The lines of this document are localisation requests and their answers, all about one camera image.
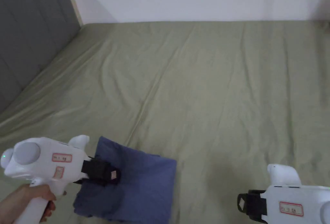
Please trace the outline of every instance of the bed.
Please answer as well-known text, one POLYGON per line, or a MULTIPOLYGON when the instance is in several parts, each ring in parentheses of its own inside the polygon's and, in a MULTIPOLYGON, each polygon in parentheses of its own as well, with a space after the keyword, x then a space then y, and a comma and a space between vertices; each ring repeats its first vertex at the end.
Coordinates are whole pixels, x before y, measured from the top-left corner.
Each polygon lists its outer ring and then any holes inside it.
MULTIPOLYGON (((269 163, 330 185, 327 22, 77 24, 0 114, 1 152, 86 134, 90 156, 105 136, 176 159, 176 224, 252 223, 236 197, 270 184, 269 163)), ((0 198, 21 183, 0 174, 0 198)), ((79 187, 48 223, 106 223, 73 213, 79 187)))

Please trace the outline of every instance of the red label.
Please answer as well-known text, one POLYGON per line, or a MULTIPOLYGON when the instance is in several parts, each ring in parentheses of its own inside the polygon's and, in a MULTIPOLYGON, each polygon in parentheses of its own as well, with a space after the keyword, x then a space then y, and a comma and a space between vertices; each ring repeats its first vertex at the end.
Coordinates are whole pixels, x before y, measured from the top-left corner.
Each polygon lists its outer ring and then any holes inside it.
POLYGON ((63 178, 64 169, 65 169, 64 167, 56 167, 53 178, 55 179, 63 178))
POLYGON ((279 202, 279 211, 284 214, 291 214, 295 216, 304 216, 304 209, 301 204, 295 204, 292 202, 279 202))
POLYGON ((71 154, 57 154, 57 153, 54 153, 53 156, 52 156, 52 161, 70 163, 72 161, 72 155, 71 154))

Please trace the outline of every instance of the upholstered headboard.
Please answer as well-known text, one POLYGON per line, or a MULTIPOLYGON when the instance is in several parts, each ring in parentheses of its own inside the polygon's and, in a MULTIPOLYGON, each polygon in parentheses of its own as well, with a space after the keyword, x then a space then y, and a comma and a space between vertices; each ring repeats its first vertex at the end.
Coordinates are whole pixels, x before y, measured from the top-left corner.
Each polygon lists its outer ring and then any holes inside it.
POLYGON ((0 0, 0 112, 79 29, 70 0, 0 0))

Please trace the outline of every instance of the fingers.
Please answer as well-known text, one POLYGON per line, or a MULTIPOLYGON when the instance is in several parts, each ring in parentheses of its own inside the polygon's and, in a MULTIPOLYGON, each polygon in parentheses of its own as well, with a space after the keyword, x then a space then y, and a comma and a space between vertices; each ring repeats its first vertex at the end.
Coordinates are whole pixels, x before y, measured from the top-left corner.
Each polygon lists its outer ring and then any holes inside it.
POLYGON ((47 221, 47 218, 46 217, 42 217, 41 220, 40 220, 40 223, 41 222, 46 222, 47 221))
POLYGON ((51 210, 45 210, 43 217, 50 217, 52 215, 51 210))
POLYGON ((30 198, 42 197, 48 201, 56 200, 56 196, 51 192, 49 185, 43 184, 28 188, 30 198))
POLYGON ((49 207, 48 207, 51 211, 54 211, 55 209, 56 209, 56 206, 55 206, 55 204, 54 204, 54 202, 53 201, 50 201, 49 202, 49 207))

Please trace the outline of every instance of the folded blue cloth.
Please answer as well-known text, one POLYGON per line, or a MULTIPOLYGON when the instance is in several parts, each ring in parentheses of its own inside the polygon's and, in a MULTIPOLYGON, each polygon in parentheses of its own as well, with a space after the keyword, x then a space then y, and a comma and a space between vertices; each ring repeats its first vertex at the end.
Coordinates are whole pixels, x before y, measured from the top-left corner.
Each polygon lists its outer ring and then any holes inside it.
POLYGON ((121 170, 118 185, 84 182, 74 212, 109 221, 168 224, 177 162, 99 138, 95 157, 121 170))

